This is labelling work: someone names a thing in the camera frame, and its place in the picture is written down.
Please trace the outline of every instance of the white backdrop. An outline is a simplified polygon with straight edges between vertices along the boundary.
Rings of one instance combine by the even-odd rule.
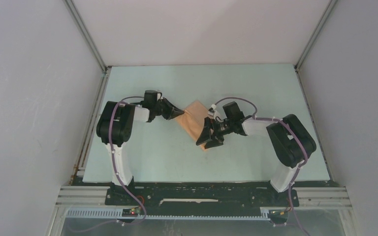
[[[291,63],[329,0],[75,0],[107,65]]]

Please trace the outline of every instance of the white tabletop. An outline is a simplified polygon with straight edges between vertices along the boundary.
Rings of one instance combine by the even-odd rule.
[[[113,67],[101,109],[107,101],[143,96],[148,89],[161,90],[181,109],[195,100],[210,107],[223,97],[246,98],[256,104],[259,117],[297,115],[317,142],[290,64]],[[249,104],[237,103],[246,116],[253,112]],[[135,122],[126,148],[135,181],[267,181],[279,162],[266,133],[229,134],[223,146],[204,152],[176,121],[162,117],[151,123]],[[110,163],[105,145],[94,134],[83,182],[110,182]],[[318,146],[298,180],[328,179]]]

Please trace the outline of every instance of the orange cloth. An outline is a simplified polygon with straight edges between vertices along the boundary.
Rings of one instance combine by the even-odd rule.
[[[175,120],[196,142],[202,133],[204,119],[208,116],[208,109],[196,100],[187,106],[184,111],[185,113],[176,117]],[[199,146],[206,151],[205,144]]]

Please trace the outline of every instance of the wall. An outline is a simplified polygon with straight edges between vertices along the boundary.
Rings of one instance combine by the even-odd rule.
[[[107,65],[294,64],[329,0],[75,0]]]
[[[62,0],[0,0],[0,235],[45,234],[100,77]]]
[[[340,1],[301,77],[363,235],[378,235],[378,1]]]

